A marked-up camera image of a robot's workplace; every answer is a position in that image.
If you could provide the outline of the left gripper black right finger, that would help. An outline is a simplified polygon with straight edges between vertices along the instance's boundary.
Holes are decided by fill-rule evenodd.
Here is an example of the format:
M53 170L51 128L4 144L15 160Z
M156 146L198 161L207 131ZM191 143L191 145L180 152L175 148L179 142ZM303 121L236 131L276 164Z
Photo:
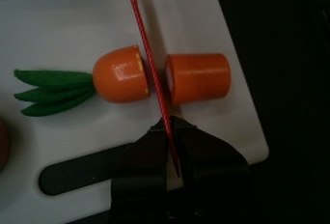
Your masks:
M187 224L247 224L252 219L250 168L238 150L186 120L172 117Z

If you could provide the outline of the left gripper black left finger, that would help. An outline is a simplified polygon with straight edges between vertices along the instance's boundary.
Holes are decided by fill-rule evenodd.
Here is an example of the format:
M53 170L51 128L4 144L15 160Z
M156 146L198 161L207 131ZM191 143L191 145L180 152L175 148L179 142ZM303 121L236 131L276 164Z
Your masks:
M109 224L166 224L164 122L151 126L119 157L111 181Z

